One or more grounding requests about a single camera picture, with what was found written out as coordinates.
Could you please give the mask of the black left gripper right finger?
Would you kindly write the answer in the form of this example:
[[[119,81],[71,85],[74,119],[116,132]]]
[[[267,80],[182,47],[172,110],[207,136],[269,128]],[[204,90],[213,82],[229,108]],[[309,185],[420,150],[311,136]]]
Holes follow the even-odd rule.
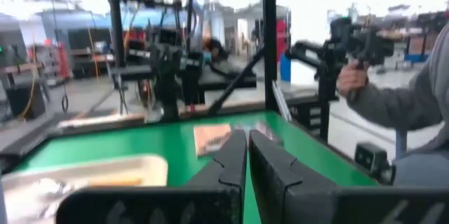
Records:
[[[449,224],[449,190],[340,187],[259,131],[248,150],[264,224]]]

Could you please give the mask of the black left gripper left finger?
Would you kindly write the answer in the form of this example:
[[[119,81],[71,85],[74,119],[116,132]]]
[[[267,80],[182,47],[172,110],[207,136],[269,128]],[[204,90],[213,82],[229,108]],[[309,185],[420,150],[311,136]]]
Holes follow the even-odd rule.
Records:
[[[241,224],[246,134],[231,133],[181,187],[85,187],[62,201],[56,224]]]

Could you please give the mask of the beige tray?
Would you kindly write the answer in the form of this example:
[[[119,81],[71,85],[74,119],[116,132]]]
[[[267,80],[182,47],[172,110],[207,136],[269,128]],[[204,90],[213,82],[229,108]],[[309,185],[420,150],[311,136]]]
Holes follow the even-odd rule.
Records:
[[[55,224],[58,204],[90,180],[141,178],[139,186],[165,186],[168,163],[156,154],[103,159],[36,171],[17,171],[2,179],[5,224]]]

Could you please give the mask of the blue storage bin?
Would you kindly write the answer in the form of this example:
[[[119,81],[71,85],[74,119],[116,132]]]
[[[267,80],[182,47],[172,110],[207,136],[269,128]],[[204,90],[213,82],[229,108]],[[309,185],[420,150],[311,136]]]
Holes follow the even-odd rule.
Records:
[[[280,55],[279,72],[281,81],[291,81],[291,61],[284,53]]]

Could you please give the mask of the person's hand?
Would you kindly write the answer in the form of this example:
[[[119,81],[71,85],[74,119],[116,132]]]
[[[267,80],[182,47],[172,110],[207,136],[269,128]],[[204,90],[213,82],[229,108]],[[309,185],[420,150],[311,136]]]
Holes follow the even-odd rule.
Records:
[[[337,78],[337,89],[345,98],[348,98],[354,91],[363,88],[368,83],[367,62],[353,60],[345,65]]]

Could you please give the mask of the person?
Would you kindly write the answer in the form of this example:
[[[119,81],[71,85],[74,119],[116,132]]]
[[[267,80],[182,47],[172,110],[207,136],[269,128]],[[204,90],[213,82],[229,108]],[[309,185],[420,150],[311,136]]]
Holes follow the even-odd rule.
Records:
[[[449,188],[449,23],[407,86],[380,88],[368,80],[345,99],[364,119],[385,128],[415,131],[442,124],[432,140],[396,159],[394,184]]]

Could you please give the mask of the black bin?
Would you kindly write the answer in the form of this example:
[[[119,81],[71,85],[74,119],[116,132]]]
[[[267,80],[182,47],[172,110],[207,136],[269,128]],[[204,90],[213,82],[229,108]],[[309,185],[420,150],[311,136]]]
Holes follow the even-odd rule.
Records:
[[[39,83],[21,83],[6,88],[13,117],[36,119],[46,111]]]

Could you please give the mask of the black diagonal frame brace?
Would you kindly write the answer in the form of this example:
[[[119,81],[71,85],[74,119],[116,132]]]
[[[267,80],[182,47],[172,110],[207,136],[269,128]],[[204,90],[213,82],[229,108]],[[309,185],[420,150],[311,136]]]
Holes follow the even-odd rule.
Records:
[[[217,114],[225,100],[232,94],[234,89],[240,84],[253,67],[264,57],[265,47],[262,47],[251,59],[251,61],[244,67],[243,71],[239,73],[224,90],[224,93],[209,107],[207,115]]]

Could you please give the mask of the black vertical frame post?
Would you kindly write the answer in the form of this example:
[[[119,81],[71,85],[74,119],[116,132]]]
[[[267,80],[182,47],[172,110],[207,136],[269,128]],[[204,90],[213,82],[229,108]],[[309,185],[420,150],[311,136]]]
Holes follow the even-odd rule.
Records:
[[[277,78],[276,60],[276,0],[263,0],[264,16],[264,89],[265,107],[277,110],[272,82]]]

